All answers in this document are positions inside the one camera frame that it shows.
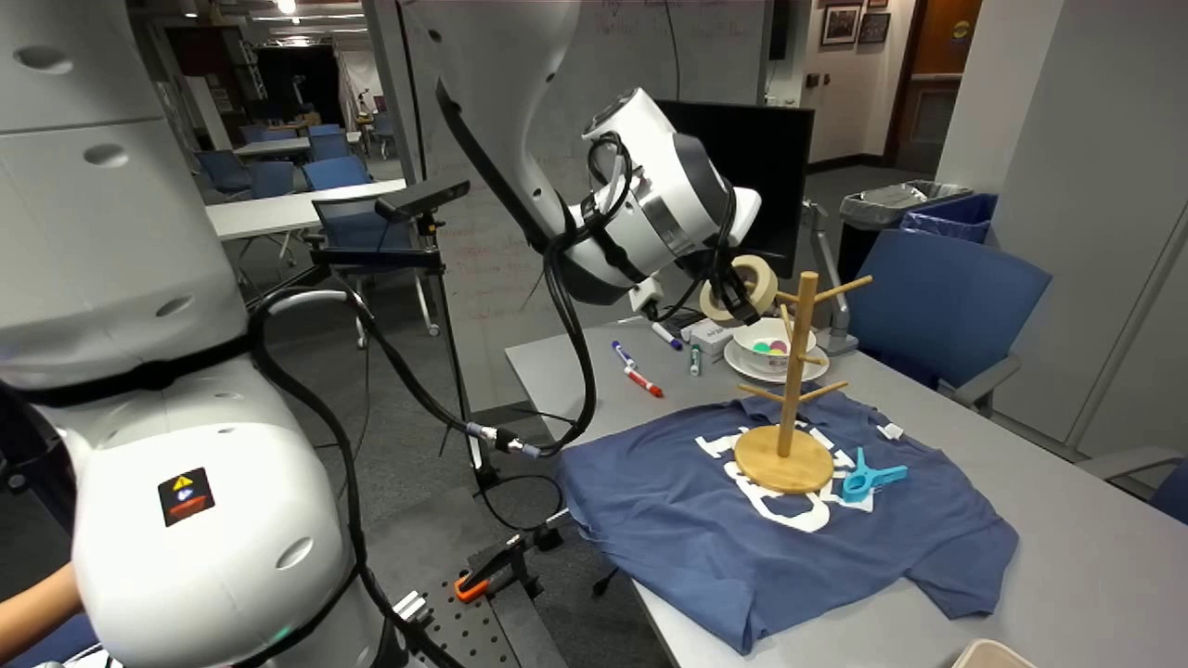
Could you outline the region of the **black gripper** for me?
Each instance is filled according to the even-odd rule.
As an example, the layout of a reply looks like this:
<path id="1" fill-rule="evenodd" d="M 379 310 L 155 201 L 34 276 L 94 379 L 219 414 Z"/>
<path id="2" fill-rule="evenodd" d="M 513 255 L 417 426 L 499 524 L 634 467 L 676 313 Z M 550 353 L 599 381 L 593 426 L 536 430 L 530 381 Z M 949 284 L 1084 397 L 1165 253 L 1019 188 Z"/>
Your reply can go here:
<path id="1" fill-rule="evenodd" d="M 762 313 L 755 306 L 750 284 L 730 272 L 730 248 L 712 239 L 698 255 L 696 255 L 696 276 L 715 292 L 730 298 L 729 310 L 739 324 L 759 324 Z"/>

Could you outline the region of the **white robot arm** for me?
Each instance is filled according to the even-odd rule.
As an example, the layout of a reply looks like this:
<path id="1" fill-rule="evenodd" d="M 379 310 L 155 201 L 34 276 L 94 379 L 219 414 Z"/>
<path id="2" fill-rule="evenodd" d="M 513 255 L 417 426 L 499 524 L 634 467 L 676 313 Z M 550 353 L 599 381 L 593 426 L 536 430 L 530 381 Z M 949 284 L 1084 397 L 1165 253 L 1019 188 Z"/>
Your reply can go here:
<path id="1" fill-rule="evenodd" d="M 642 91 L 589 118 L 615 151 L 553 188 L 529 135 L 582 0 L 414 0 L 438 105 L 553 287 L 607 306 L 762 197 Z M 121 0 L 0 0 L 0 381 L 69 456 L 69 564 L 117 668 L 383 668 L 414 636 L 264 362 Z"/>

